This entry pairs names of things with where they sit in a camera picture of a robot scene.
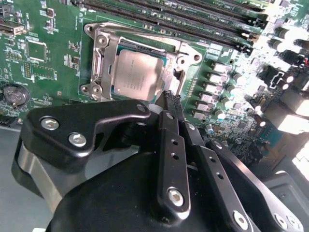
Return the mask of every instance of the capacitor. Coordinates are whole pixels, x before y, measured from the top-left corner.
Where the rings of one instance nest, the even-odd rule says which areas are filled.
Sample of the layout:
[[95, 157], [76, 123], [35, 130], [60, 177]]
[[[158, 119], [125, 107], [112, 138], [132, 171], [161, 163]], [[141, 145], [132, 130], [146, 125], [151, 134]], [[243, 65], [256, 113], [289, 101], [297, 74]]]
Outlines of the capacitor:
[[233, 108], [234, 103], [229, 98], [223, 98], [221, 103], [224, 105], [226, 109]]
[[236, 86], [231, 85], [227, 88], [227, 91], [231, 94], [231, 95], [237, 95], [238, 93], [238, 89], [236, 88]]
[[295, 32], [292, 30], [288, 30], [288, 29], [284, 29], [284, 28], [280, 28], [279, 29], [279, 37], [282, 39], [293, 39], [295, 37]]
[[280, 53], [284, 52], [287, 49], [286, 44], [284, 44], [280, 40], [274, 41], [271, 47]]
[[305, 50], [309, 51], [309, 41], [303, 40], [303, 41], [300, 43], [300, 46], [301, 46], [302, 48], [304, 48]]
[[214, 130], [213, 130], [211, 124], [206, 125], [205, 130], [206, 130], [207, 134], [213, 134], [214, 133]]
[[19, 107], [26, 104], [30, 100], [29, 91], [17, 84], [8, 85], [3, 88], [5, 100], [13, 107]]
[[254, 119], [259, 127], [263, 127], [266, 125], [266, 122], [259, 115], [254, 115]]
[[233, 80], [237, 83], [237, 85], [243, 85], [246, 82], [246, 78], [244, 78], [240, 73], [237, 73], [233, 76]]
[[279, 86], [282, 90], [286, 90], [289, 87], [289, 84], [286, 83], [285, 81], [279, 81], [277, 86]]
[[217, 110], [215, 115], [219, 120], [224, 120], [226, 118], [226, 114], [222, 110]]

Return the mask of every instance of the cpu socket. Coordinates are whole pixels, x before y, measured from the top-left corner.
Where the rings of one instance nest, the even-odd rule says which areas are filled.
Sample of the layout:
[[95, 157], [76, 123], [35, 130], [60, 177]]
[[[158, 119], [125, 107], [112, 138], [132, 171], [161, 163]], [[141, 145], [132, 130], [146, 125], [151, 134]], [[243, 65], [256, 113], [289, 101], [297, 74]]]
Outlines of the cpu socket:
[[95, 101], [125, 97], [154, 102], [164, 90], [180, 94], [186, 73], [202, 55], [187, 41], [115, 23], [87, 24], [94, 40], [90, 84], [81, 91]]

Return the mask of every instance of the black connector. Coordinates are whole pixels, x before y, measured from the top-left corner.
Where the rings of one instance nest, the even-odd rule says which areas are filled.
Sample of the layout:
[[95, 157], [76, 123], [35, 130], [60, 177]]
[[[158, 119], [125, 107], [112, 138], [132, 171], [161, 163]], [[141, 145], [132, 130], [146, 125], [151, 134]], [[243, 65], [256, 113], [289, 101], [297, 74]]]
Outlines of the black connector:
[[0, 126], [2, 127], [12, 128], [17, 124], [17, 122], [18, 122], [17, 117], [0, 115]]

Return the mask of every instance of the mounting hole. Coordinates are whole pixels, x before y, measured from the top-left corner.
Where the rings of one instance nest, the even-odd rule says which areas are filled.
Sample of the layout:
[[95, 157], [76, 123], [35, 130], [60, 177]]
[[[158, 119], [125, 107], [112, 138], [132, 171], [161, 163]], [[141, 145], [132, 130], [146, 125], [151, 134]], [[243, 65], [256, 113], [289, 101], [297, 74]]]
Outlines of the mounting hole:
[[220, 173], [217, 173], [217, 176], [218, 176], [221, 180], [224, 179], [224, 177], [223, 177]]
[[93, 32], [93, 27], [87, 27], [87, 31], [92, 33]]
[[172, 143], [174, 144], [174, 145], [178, 145], [178, 142], [176, 141], [176, 140], [174, 140], [174, 139], [172, 139]]
[[213, 157], [209, 157], [209, 159], [211, 160], [211, 162], [213, 162], [213, 163], [215, 163], [216, 162], [216, 160], [213, 158]]
[[170, 154], [173, 158], [174, 158], [174, 160], [179, 160], [179, 157], [178, 156], [176, 156], [176, 154], [173, 152], [173, 153], [171, 153]]
[[198, 60], [199, 60], [199, 55], [195, 55], [195, 56], [194, 56], [194, 60], [195, 60], [195, 61], [198, 61]]
[[144, 107], [143, 105], [138, 104], [136, 107], [137, 107], [140, 111], [146, 112], [146, 109], [145, 109], [145, 107]]
[[84, 87], [82, 88], [82, 91], [83, 91], [83, 92], [88, 92], [89, 89], [88, 89], [87, 87], [84, 86]]

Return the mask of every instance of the green circuit board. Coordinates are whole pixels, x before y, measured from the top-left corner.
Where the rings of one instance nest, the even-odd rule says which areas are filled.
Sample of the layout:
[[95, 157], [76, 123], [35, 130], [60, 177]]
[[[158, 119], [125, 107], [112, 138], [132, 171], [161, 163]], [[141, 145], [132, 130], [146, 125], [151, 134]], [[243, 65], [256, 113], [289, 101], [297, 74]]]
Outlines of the green circuit board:
[[[283, 133], [271, 123], [265, 127], [258, 127], [248, 109], [252, 108], [250, 101], [264, 98], [262, 110], [265, 110], [282, 94], [279, 89], [268, 91], [267, 85], [260, 78], [259, 75], [266, 65], [281, 67], [285, 72], [298, 72], [296, 69], [291, 69], [291, 66], [282, 65], [278, 51], [273, 49], [268, 41], [278, 37], [276, 28], [282, 26], [307, 30], [308, 1], [252, 0], [249, 4], [247, 0], [144, 0], [141, 2], [145, 2], [146, 5], [140, 5], [141, 7], [137, 7], [133, 4], [134, 1], [129, 0], [87, 0], [83, 2], [84, 5], [78, 5], [76, 2], [83, 1], [0, 0], [1, 7], [10, 7], [9, 13], [4, 14], [4, 9], [2, 13], [0, 12], [0, 23], [15, 22], [24, 27], [24, 31], [18, 35], [1, 30], [0, 89], [17, 84], [25, 87], [30, 94], [27, 103], [20, 107], [14, 107], [2, 99], [0, 115], [18, 118], [18, 123], [22, 124], [26, 113], [33, 108], [96, 102], [81, 91], [81, 86], [90, 82], [94, 46], [94, 41], [85, 33], [84, 26], [90, 23], [113, 22], [189, 41], [189, 45], [202, 55], [202, 61], [190, 66], [186, 73], [186, 80], [181, 90], [184, 115], [188, 121], [201, 128], [212, 124], [214, 133], [211, 136], [227, 141], [231, 150], [244, 161], [254, 159], [249, 151], [252, 142], [269, 141], [270, 146], [274, 146], [281, 138]], [[143, 18], [134, 20], [133, 16], [108, 14], [102, 7], [98, 7], [100, 5], [91, 2], [101, 2], [117, 9], [125, 9], [137, 15], [147, 16], [154, 22], [160, 20], [160, 25], [166, 22], [167, 25], [175, 27], [171, 31], [162, 30], [150, 26], [153, 23], [151, 20], [144, 23]], [[207, 3], [209, 11], [221, 14], [228, 11], [226, 15], [231, 15], [222, 18], [220, 15], [209, 14], [209, 11], [202, 10], [203, 3]], [[161, 5], [162, 9], [170, 10], [168, 17], [163, 13], [158, 14], [157, 8], [151, 8], [151, 4]], [[186, 15], [191, 15], [192, 19], [185, 20]], [[199, 22], [201, 18], [212, 20], [218, 25], [223, 23], [226, 30], [219, 30], [220, 26], [217, 26], [219, 31], [205, 27]], [[266, 27], [246, 25], [243, 23], [244, 18], [260, 18], [266, 20], [267, 25]], [[258, 38], [249, 41], [234, 32], [241, 30], [256, 34]], [[225, 40], [212, 43], [211, 39], [216, 37]], [[236, 44], [250, 47], [252, 49], [250, 54], [239, 52], [234, 48]], [[200, 93], [205, 90], [207, 75], [213, 71], [214, 62], [229, 68], [229, 80], [223, 85], [219, 99], [215, 101], [213, 107], [202, 113], [202, 117], [196, 117], [194, 114], [196, 104], [200, 101]], [[236, 73], [245, 77], [246, 82], [238, 87], [237, 94], [232, 96], [227, 88], [236, 86], [231, 78]], [[264, 86], [265, 90], [259, 91], [259, 86]], [[237, 109], [227, 109], [220, 101], [224, 97], [237, 103]], [[114, 96], [114, 99], [125, 99], [125, 97]], [[215, 114], [218, 110], [224, 112], [226, 116], [224, 120], [218, 119]]]

